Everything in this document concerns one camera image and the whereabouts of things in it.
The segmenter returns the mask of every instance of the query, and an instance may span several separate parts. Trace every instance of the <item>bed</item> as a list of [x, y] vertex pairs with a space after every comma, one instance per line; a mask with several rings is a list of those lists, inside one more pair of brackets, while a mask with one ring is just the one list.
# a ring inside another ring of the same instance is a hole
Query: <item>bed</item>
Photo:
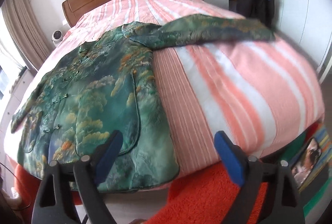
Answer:
[[[72, 28], [37, 73], [22, 104], [65, 54], [122, 24], [163, 25], [197, 13], [243, 18], [202, 0], [66, 0], [62, 7]], [[179, 176], [219, 161], [213, 145], [218, 130], [247, 154], [264, 157], [324, 116], [315, 72], [278, 36], [273, 43], [217, 42], [160, 50], [153, 54], [153, 69]], [[22, 126], [6, 133], [5, 151], [13, 160], [21, 135]]]

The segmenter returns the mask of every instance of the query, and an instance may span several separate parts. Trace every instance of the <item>cable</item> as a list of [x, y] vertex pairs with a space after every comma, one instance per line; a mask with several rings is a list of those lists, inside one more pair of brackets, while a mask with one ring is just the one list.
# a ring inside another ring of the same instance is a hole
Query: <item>cable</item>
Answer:
[[89, 219], [88, 214], [86, 214], [85, 217], [83, 218], [82, 224], [86, 224], [88, 219]]
[[24, 210], [24, 209], [27, 209], [28, 207], [30, 207], [31, 206], [31, 203], [32, 203], [32, 198], [31, 198], [31, 195], [29, 194], [29, 192], [27, 192], [27, 190], [26, 190], [26, 188], [25, 188], [25, 186], [24, 186], [24, 184], [22, 184], [22, 182], [16, 177], [16, 175], [9, 169], [9, 168], [7, 168], [4, 164], [2, 164], [1, 162], [0, 162], [0, 164], [2, 165], [2, 166], [4, 166], [15, 178], [16, 178], [16, 180], [20, 183], [20, 185], [23, 187], [23, 189], [24, 189], [24, 191], [28, 194], [28, 196], [29, 196], [29, 198], [30, 198], [30, 202], [29, 202], [29, 205], [27, 205], [26, 207], [23, 207], [23, 208], [20, 208], [20, 209], [12, 209], [13, 211], [22, 211], [22, 210]]

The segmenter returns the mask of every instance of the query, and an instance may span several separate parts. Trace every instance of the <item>window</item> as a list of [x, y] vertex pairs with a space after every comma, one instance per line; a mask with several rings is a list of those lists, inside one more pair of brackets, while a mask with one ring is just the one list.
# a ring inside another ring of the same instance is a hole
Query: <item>window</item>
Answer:
[[9, 91], [24, 66], [0, 8], [0, 99]]

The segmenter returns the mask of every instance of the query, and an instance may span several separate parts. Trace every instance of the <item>jacket pocket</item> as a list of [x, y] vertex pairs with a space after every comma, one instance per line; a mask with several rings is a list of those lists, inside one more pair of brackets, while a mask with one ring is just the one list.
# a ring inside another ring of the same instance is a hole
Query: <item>jacket pocket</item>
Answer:
[[106, 76], [87, 86], [79, 104], [75, 148], [79, 156], [92, 154], [114, 130], [123, 134], [119, 155], [129, 152], [139, 135], [139, 115], [132, 74]]
[[42, 116], [42, 111], [27, 115], [27, 121], [24, 124], [21, 138], [21, 147], [25, 153], [30, 153], [34, 149], [40, 132]]

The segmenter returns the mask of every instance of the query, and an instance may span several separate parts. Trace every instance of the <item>black jacket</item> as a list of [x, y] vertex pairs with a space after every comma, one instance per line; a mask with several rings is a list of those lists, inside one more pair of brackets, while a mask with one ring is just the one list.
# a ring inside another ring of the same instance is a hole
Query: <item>black jacket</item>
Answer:
[[259, 19], [271, 28], [274, 17], [274, 0], [236, 0], [236, 12], [246, 18]]

